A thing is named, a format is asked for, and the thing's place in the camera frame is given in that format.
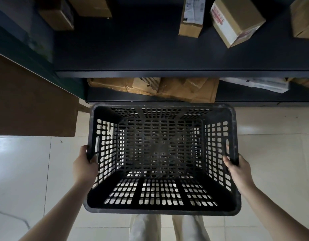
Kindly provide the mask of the person's right hand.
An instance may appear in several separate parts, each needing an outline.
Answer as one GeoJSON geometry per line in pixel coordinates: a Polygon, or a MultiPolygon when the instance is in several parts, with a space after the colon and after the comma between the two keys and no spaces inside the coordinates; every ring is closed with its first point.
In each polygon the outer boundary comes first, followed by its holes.
{"type": "Polygon", "coordinates": [[[250,190],[256,188],[253,181],[250,164],[242,157],[241,154],[239,154],[239,164],[237,165],[236,172],[230,174],[233,182],[242,195],[245,196],[250,190]]]}

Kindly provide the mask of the person's left hand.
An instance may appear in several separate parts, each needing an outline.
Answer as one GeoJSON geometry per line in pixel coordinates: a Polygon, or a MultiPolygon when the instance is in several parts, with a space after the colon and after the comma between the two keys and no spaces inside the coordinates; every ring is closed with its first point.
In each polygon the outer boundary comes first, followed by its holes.
{"type": "Polygon", "coordinates": [[[87,158],[87,149],[88,145],[80,147],[79,156],[73,163],[73,176],[75,184],[82,184],[88,188],[92,188],[99,170],[92,171],[90,168],[90,160],[87,158]]]}

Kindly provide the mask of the black perforated plastic crate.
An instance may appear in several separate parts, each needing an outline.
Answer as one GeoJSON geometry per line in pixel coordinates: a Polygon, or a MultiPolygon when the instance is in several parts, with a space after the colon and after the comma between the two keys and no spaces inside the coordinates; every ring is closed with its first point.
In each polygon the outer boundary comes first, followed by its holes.
{"type": "Polygon", "coordinates": [[[99,172],[91,213],[234,216],[241,195],[222,156],[238,165],[237,120],[226,104],[99,102],[88,158],[99,172]]]}

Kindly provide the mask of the person's left forearm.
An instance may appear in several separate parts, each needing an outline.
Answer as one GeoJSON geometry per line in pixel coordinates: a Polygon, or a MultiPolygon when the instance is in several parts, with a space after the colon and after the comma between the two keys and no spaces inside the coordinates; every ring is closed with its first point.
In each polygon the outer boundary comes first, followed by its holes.
{"type": "Polygon", "coordinates": [[[94,180],[77,180],[57,204],[19,241],[67,241],[94,180]]]}

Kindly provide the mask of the person's right forearm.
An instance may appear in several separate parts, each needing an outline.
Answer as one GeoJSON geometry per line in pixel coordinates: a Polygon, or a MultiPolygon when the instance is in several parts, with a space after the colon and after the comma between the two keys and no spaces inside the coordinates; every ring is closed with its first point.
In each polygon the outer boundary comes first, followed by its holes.
{"type": "Polygon", "coordinates": [[[240,190],[273,241],[309,241],[309,229],[274,203],[256,186],[240,190]]]}

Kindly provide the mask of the flat white printed box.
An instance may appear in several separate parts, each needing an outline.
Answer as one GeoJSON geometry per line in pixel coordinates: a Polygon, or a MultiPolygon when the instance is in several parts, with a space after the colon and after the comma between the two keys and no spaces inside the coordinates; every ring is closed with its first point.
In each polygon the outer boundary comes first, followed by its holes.
{"type": "Polygon", "coordinates": [[[289,82],[284,78],[220,78],[221,81],[244,85],[250,88],[260,88],[277,93],[285,93],[289,90],[289,82]]]}

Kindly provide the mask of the large brown cardboard panel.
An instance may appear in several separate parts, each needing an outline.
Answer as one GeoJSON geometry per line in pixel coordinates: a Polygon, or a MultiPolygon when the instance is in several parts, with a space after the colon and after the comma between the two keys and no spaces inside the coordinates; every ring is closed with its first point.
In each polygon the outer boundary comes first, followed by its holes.
{"type": "Polygon", "coordinates": [[[79,98],[0,55],[0,136],[74,137],[79,98]]]}

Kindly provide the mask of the person's beige trousers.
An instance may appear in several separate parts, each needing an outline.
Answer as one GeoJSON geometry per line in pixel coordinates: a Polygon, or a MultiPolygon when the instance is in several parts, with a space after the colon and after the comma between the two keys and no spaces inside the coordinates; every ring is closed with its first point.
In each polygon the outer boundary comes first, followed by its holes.
{"type": "Polygon", "coordinates": [[[172,215],[172,223],[162,227],[159,214],[133,214],[129,241],[211,241],[202,216],[172,215]]]}

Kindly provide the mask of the crumpled flattened cardboard packaging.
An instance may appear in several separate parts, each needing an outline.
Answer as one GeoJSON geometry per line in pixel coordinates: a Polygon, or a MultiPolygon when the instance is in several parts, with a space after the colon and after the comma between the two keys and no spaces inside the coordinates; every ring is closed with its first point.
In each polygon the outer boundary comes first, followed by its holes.
{"type": "Polygon", "coordinates": [[[88,78],[87,83],[91,88],[191,103],[214,103],[219,78],[88,78]]]}

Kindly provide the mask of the brown cardboard box taped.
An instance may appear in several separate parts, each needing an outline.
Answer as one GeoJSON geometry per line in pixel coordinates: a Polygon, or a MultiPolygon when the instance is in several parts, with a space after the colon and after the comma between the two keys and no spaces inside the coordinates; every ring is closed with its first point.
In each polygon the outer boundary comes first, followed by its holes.
{"type": "Polygon", "coordinates": [[[285,80],[309,88],[309,78],[285,78],[285,80]]]}

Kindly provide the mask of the dark metal shelving unit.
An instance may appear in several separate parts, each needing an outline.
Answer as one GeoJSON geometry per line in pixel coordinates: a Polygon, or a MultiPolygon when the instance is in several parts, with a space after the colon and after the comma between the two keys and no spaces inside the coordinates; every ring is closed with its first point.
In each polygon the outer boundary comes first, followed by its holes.
{"type": "Polygon", "coordinates": [[[209,14],[199,38],[178,35],[183,0],[114,0],[113,19],[80,17],[54,32],[35,0],[0,0],[0,56],[88,102],[150,100],[88,89],[89,77],[309,78],[309,39],[294,38],[295,0],[252,0],[266,23],[227,48],[209,14]]]}

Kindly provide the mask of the cardboard box red white label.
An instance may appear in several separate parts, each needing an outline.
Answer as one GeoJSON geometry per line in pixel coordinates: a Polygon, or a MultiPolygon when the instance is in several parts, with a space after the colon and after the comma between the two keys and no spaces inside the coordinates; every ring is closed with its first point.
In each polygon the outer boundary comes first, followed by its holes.
{"type": "Polygon", "coordinates": [[[249,40],[266,21],[251,0],[215,0],[210,14],[227,48],[249,40]]]}

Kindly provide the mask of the tall cardboard box white label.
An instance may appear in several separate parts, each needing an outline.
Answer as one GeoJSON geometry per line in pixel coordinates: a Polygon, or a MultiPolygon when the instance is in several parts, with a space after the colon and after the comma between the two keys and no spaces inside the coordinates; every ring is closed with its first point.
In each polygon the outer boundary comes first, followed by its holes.
{"type": "Polygon", "coordinates": [[[178,35],[198,38],[204,23],[206,0],[184,0],[178,35]]]}

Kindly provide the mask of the brown cardboard box dark side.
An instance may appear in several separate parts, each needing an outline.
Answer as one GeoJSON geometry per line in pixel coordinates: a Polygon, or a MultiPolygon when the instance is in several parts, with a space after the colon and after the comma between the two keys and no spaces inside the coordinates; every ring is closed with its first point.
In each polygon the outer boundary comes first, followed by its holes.
{"type": "Polygon", "coordinates": [[[74,14],[67,0],[35,0],[38,12],[55,31],[73,31],[74,14]]]}

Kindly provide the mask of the small brown cardboard box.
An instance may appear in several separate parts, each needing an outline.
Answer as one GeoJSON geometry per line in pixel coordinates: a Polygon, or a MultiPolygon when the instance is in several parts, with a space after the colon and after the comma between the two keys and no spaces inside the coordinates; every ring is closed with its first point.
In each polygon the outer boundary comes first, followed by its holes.
{"type": "Polygon", "coordinates": [[[109,0],[68,0],[82,17],[112,18],[109,0]]]}

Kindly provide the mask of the plain brown cardboard box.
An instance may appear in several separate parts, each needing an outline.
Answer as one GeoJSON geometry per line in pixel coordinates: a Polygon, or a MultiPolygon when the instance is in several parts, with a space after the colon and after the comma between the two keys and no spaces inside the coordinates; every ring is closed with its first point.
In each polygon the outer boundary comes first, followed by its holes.
{"type": "Polygon", "coordinates": [[[295,0],[290,14],[293,37],[309,39],[309,0],[295,0]]]}

